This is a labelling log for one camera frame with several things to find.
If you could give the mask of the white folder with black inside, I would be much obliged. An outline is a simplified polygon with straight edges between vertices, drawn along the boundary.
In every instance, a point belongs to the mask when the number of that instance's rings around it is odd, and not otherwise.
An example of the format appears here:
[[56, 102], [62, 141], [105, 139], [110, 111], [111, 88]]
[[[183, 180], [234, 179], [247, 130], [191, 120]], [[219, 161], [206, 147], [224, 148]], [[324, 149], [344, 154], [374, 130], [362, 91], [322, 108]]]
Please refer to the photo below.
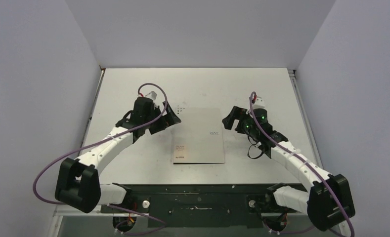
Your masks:
[[177, 107], [173, 130], [174, 164], [225, 163], [219, 108]]

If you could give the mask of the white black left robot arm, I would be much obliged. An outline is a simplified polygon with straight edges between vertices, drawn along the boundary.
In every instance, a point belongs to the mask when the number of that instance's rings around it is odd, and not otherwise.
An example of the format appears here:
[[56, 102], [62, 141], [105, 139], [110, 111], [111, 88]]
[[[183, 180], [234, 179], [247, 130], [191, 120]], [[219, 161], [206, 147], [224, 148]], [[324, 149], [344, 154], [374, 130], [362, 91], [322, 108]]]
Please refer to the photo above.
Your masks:
[[101, 184], [99, 176], [117, 155], [146, 131], [155, 134], [181, 123], [170, 105], [166, 102], [163, 105], [164, 111], [152, 98], [137, 98], [133, 109], [115, 124], [104, 143], [97, 144], [76, 159], [64, 159], [59, 168], [55, 199], [84, 213], [90, 213], [98, 205], [109, 204], [119, 212], [128, 212], [133, 201], [127, 196], [130, 189], [117, 183]]

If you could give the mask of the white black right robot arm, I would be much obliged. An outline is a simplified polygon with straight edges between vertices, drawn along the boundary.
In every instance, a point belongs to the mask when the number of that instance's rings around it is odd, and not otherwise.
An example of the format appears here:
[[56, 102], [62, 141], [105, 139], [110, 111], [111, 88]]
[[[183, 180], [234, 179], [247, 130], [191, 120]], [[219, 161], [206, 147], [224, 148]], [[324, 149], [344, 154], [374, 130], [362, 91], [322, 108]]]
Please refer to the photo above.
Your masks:
[[322, 169], [295, 148], [289, 139], [273, 129], [267, 111], [233, 107], [222, 119], [225, 129], [245, 134], [263, 154], [289, 171], [304, 187], [304, 191], [279, 183], [268, 188], [265, 207], [272, 212], [282, 207], [306, 214], [320, 231], [346, 222], [355, 215], [353, 198], [345, 176]]

